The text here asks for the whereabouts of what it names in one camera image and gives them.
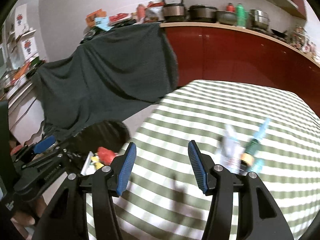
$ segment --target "blue gripper pad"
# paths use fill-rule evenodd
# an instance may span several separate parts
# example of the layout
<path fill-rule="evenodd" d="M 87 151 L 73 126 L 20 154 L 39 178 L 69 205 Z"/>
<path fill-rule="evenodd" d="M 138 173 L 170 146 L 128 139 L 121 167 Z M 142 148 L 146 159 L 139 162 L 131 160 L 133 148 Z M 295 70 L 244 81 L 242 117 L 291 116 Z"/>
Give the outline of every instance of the blue gripper pad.
<path fill-rule="evenodd" d="M 132 171 L 132 167 L 137 155 L 137 147 L 134 143 L 130 143 L 127 150 L 125 151 L 125 161 L 122 165 L 121 171 L 118 176 L 118 185 L 116 193 L 121 196 L 127 188 L 129 177 Z"/>
<path fill-rule="evenodd" d="M 204 171 L 204 167 L 199 158 L 199 148 L 196 145 L 195 141 L 190 141 L 188 143 L 188 155 L 190 159 L 190 163 L 193 169 L 193 173 L 195 174 L 196 181 L 199 189 L 202 190 L 203 194 L 205 194 L 208 190 L 207 186 L 207 174 Z"/>
<path fill-rule="evenodd" d="M 52 144 L 56 142 L 56 138 L 54 135 L 49 136 L 48 138 L 38 142 L 33 148 L 33 152 L 35 154 L 43 153 L 46 149 L 48 149 Z"/>

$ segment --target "silver screw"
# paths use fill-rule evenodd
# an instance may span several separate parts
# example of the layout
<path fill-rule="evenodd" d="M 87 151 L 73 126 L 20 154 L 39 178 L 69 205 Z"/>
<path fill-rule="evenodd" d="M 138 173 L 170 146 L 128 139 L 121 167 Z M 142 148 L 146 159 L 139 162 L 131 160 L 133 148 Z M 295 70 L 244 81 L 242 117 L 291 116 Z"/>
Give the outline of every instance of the silver screw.
<path fill-rule="evenodd" d="M 102 167 L 102 171 L 103 172 L 109 172 L 109 171 L 111 171 L 111 167 L 110 166 L 103 166 Z"/>
<path fill-rule="evenodd" d="M 214 166 L 214 169 L 215 169 L 216 171 L 222 171 L 222 170 L 223 170 L 223 167 L 222 167 L 221 165 L 215 165 L 215 166 Z"/>
<path fill-rule="evenodd" d="M 76 174 L 70 173 L 70 174 L 68 175 L 68 179 L 73 180 L 73 179 L 76 178 L 76 176 L 77 176 Z"/>
<path fill-rule="evenodd" d="M 249 177 L 252 179 L 255 179 L 257 177 L 257 174 L 255 172 L 249 172 Z"/>

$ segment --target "wooden countertop edge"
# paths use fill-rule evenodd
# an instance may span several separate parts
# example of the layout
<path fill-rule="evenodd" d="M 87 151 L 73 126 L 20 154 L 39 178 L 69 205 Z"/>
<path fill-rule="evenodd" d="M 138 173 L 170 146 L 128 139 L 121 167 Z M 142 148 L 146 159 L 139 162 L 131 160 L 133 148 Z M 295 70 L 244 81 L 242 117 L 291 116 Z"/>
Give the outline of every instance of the wooden countertop edge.
<path fill-rule="evenodd" d="M 270 37 L 268 35 L 262 34 L 262 33 L 258 33 L 252 30 L 248 30 L 248 29 L 244 29 L 241 27 L 236 27 L 236 26 L 229 26 L 229 25 L 223 25 L 223 24 L 217 24 L 217 23 L 198 23 L 198 22 L 177 22 L 177 23 L 161 23 L 160 27 L 165 28 L 165 27 L 177 27 L 177 26 L 195 26 L 195 27 L 213 27 L 213 28 L 221 28 L 221 29 L 228 29 L 228 30 L 234 30 L 234 31 L 239 31 L 239 32 L 244 32 L 244 33 L 250 33 L 256 36 L 260 36 L 262 38 L 266 38 L 269 39 L 271 41 L 277 42 L 279 44 L 282 44 L 283 46 L 286 46 L 289 49 L 294 50 L 295 52 L 298 52 L 299 54 L 301 54 L 302 56 L 306 57 L 308 60 L 310 60 L 313 64 L 317 65 L 318 67 L 320 67 L 320 64 L 317 63 L 314 59 L 308 57 L 306 54 L 304 54 L 302 51 L 290 46 L 289 44 L 277 40 L 273 37 Z"/>

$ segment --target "green and white striped cloth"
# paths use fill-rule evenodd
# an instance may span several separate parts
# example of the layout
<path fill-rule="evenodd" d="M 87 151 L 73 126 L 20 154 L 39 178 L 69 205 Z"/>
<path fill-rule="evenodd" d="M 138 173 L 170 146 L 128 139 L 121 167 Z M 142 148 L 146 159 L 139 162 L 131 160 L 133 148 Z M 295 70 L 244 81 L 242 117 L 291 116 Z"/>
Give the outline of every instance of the green and white striped cloth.
<path fill-rule="evenodd" d="M 188 142 L 195 140 L 214 160 L 225 123 L 244 147 L 267 117 L 271 122 L 257 153 L 265 160 L 260 178 L 299 238 L 320 209 L 319 118 L 291 92 L 204 80 L 168 94 L 133 136 L 137 158 L 127 191 L 113 198 L 123 238 L 201 239 L 211 197 L 196 184 Z M 234 194 L 230 239 L 236 239 L 237 212 Z M 87 222 L 95 239 L 90 195 Z"/>

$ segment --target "red bottle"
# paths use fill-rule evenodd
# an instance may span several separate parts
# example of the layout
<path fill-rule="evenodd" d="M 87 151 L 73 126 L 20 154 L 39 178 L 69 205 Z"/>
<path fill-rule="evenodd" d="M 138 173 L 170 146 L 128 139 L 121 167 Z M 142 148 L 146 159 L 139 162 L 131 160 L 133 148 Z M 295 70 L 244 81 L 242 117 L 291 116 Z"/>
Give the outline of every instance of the red bottle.
<path fill-rule="evenodd" d="M 233 6 L 233 4 L 231 2 L 228 3 L 226 11 L 228 11 L 228 12 L 236 12 L 236 9 L 235 9 L 235 7 Z"/>

